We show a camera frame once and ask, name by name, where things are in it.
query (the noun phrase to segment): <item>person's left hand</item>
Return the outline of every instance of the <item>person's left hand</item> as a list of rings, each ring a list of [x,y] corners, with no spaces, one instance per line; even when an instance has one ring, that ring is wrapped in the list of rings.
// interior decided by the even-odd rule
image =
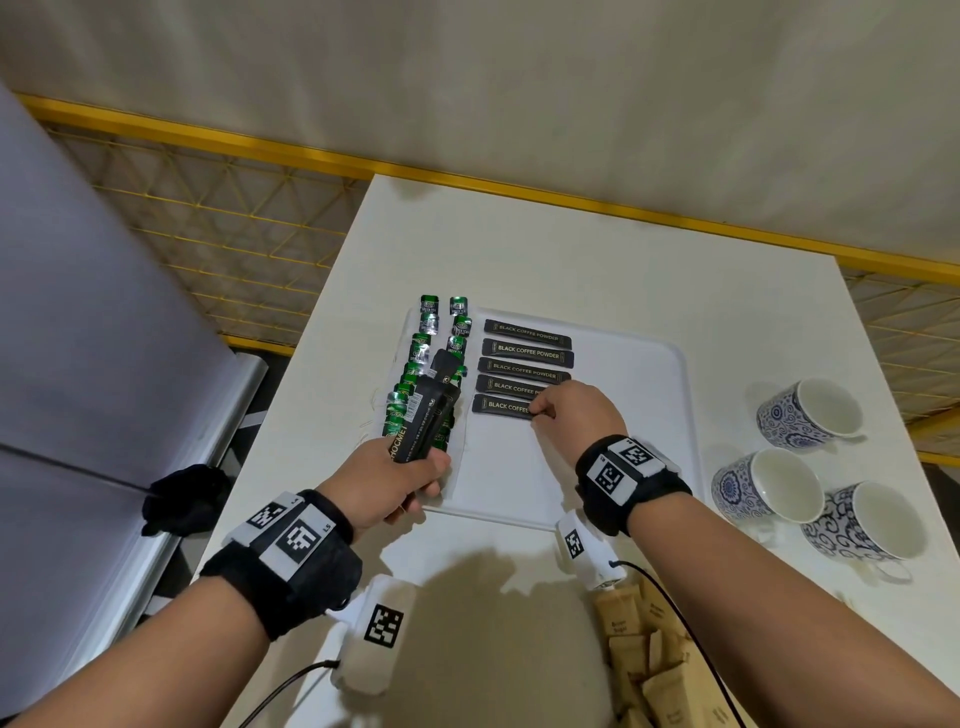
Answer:
[[[438,496],[437,478],[450,467],[450,456],[436,448],[423,460],[395,463],[389,452],[392,442],[392,437],[367,441],[317,487],[347,517],[357,539],[381,521],[395,522],[404,510],[422,512],[417,497],[410,494]]]

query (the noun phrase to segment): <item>blue and white mug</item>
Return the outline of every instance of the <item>blue and white mug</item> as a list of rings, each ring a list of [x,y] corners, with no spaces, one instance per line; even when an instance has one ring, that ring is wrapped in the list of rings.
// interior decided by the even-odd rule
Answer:
[[[839,384],[801,379],[759,407],[756,426],[778,448],[816,448],[835,437],[860,434],[863,411]]]
[[[793,523],[816,521],[824,510],[817,474],[789,450],[766,448],[721,468],[710,492],[728,520],[779,516]]]
[[[913,559],[926,549],[920,514],[901,493],[873,480],[828,494],[823,515],[803,532],[825,556],[861,561]]]

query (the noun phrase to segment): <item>wrist strap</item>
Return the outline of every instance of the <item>wrist strap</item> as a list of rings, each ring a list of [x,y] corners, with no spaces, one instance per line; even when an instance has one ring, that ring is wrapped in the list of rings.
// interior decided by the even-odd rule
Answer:
[[[273,641],[349,600],[363,569],[348,545],[352,538],[349,522],[327,498],[282,493],[228,534],[201,576],[226,579]]]
[[[590,521],[608,536],[627,533],[638,503],[690,489],[657,449],[625,435],[597,440],[577,460],[577,493]]]

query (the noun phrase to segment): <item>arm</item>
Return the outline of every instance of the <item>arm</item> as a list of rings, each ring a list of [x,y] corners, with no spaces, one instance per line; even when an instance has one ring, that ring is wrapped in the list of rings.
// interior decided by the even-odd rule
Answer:
[[[571,465],[627,434],[595,387],[566,382],[530,405]],[[628,529],[737,699],[762,725],[946,726],[960,698],[845,605],[714,514],[671,494]]]
[[[395,521],[407,495],[440,492],[450,459],[432,449],[398,465],[387,438],[361,445],[318,490],[359,537]],[[410,511],[419,511],[414,501]],[[220,577],[192,584],[125,640],[44,696],[11,728],[214,728],[223,722],[270,645],[247,600]]]

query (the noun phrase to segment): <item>hand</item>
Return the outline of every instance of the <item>hand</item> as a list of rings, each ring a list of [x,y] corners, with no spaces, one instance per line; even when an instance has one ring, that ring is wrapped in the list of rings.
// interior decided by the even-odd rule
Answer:
[[[450,456],[431,448],[423,460],[395,463],[388,452],[392,441],[391,437],[367,441],[317,487],[347,517],[356,538],[381,521],[395,522],[404,510],[421,513],[423,507],[416,496],[408,499],[410,494],[440,494],[437,478],[450,467]]]
[[[547,387],[530,402],[533,426],[573,468],[593,443],[608,435],[626,435],[627,424],[596,387],[570,380]]]

